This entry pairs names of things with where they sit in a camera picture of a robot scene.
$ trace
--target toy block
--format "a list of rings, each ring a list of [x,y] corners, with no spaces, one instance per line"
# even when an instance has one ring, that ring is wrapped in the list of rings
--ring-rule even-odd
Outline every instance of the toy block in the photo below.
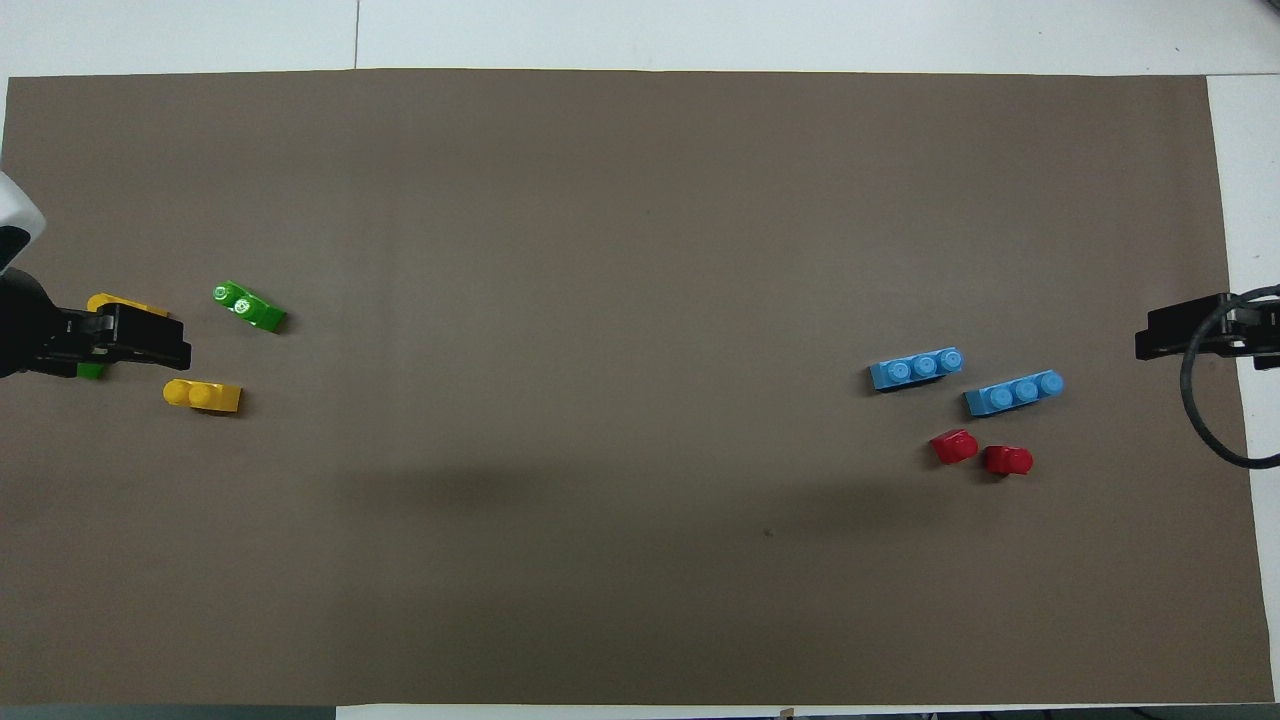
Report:
[[[284,310],[230,281],[214,288],[214,302],[227,307],[255,328],[273,333],[285,315]]]
[[[131,307],[137,307],[138,310],[146,310],[147,313],[160,315],[163,318],[169,316],[169,311],[165,310],[164,307],[156,307],[155,305],[145,305],[136,300],[129,300],[128,297],[120,297],[118,295],[110,295],[106,292],[100,292],[97,295],[91,296],[88,301],[84,302],[84,309],[88,310],[90,313],[96,313],[99,307],[109,302],[119,302],[120,305],[128,305]]]
[[[995,415],[1062,392],[1062,375],[1044,370],[964,393],[974,418]]]
[[[964,355],[955,347],[943,347],[872,365],[872,386],[884,392],[950,375],[961,368],[964,368]]]
[[[978,455],[978,441],[969,434],[969,430],[947,430],[929,441],[933,451],[938,454],[938,460],[946,465],[968,460]]]
[[[1012,447],[1009,445],[993,445],[983,451],[987,469],[992,473],[1007,475],[1025,475],[1032,470],[1036,460],[1025,447]]]
[[[234,413],[239,410],[239,386],[172,379],[164,386],[164,398],[169,405]]]
[[[77,363],[76,364],[76,377],[77,378],[88,378],[91,380],[96,380],[96,379],[99,379],[99,378],[102,377],[102,370],[105,370],[105,369],[106,369],[106,365],[104,365],[101,363]]]

